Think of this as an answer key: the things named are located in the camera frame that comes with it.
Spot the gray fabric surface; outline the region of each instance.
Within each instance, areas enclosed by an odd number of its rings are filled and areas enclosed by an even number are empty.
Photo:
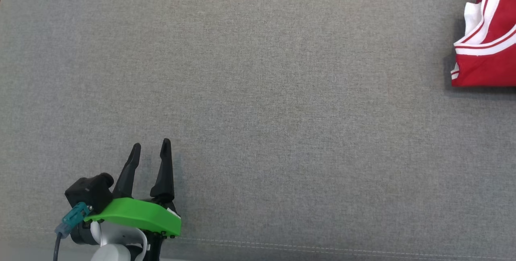
[[[0,240],[164,137],[195,260],[516,256],[516,90],[453,89],[472,0],[2,0]],[[66,250],[88,251],[70,239]]]

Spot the seam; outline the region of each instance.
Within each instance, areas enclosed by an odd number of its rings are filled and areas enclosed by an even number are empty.
[[[350,251],[350,252],[364,252],[364,253],[379,253],[379,254],[399,254],[399,255],[417,255],[417,256],[432,256],[432,257],[460,257],[460,258],[476,258],[476,259],[516,260],[514,258],[503,258],[503,257],[440,255],[440,254],[402,253],[402,252],[371,251],[371,250],[356,250],[356,249],[338,249],[338,248],[317,247],[317,246],[296,246],[296,245],[284,245],[284,244],[274,244],[274,243],[230,241],[230,240],[216,240],[216,239],[199,239],[199,238],[188,238],[188,237],[179,237],[178,240],[180,240],[180,239],[195,240],[195,241],[208,241],[208,242],[221,242],[221,243],[241,243],[241,244],[251,244],[251,245],[261,245],[261,246],[278,246],[278,247],[282,246],[282,247],[318,249],[318,250],[335,250],[335,251]]]
[[[192,242],[190,244],[201,244],[201,245],[211,245],[211,246],[229,246],[229,247],[231,246],[231,247],[256,248],[256,249],[272,249],[272,250],[282,250],[282,251],[298,251],[298,252],[324,253],[324,254],[335,254],[335,255],[389,257],[389,258],[395,258],[395,259],[400,259],[401,258],[401,259],[433,260],[433,261],[456,261],[456,260],[452,260],[452,259],[433,259],[433,258],[421,258],[421,257],[405,257],[405,256],[389,256],[389,255],[376,255],[376,254],[361,254],[361,253],[328,252],[328,251],[318,251],[318,250],[273,248],[273,247],[248,246],[248,245],[237,245],[237,244],[214,244],[214,243],[197,243],[197,242]]]
[[[42,230],[41,233],[54,233],[48,228],[41,227],[19,227],[19,226],[2,226],[0,228],[7,228],[11,230]],[[261,243],[261,242],[247,242],[247,241],[232,241],[232,240],[217,240],[217,239],[202,239],[202,238],[188,238],[188,237],[178,237],[176,241],[183,240],[193,240],[193,241],[207,241],[207,242],[218,242],[218,243],[237,243],[237,244],[249,244],[255,246],[257,248],[262,248],[259,246],[264,246],[264,249],[285,249],[286,248],[274,248],[274,247],[265,247],[265,246],[278,246],[278,247],[289,247],[289,248],[302,248],[302,249],[316,249],[316,250],[333,250],[333,251],[348,251],[348,252],[362,252],[362,253],[375,253],[375,254],[398,254],[398,255],[416,255],[416,256],[429,256],[429,257],[455,257],[455,258],[474,258],[474,259],[495,259],[495,260],[516,260],[514,258],[503,258],[503,257],[487,257],[487,256],[461,256],[461,255],[440,255],[440,254],[420,254],[420,253],[402,253],[402,252],[387,252],[387,251],[371,251],[371,250],[357,250],[357,249],[339,249],[339,248],[330,248],[330,247],[317,247],[317,246],[297,246],[297,245],[286,245],[286,244],[275,244],[275,243]],[[300,249],[288,249],[292,251],[299,251]]]

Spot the red garment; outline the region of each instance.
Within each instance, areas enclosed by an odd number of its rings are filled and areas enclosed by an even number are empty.
[[[457,41],[451,84],[516,86],[516,0],[477,0],[464,10],[466,35]]]

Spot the red jersey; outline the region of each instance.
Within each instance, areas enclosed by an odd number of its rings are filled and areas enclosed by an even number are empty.
[[[516,0],[477,0],[464,9],[466,35],[457,41],[451,84],[516,86]]]

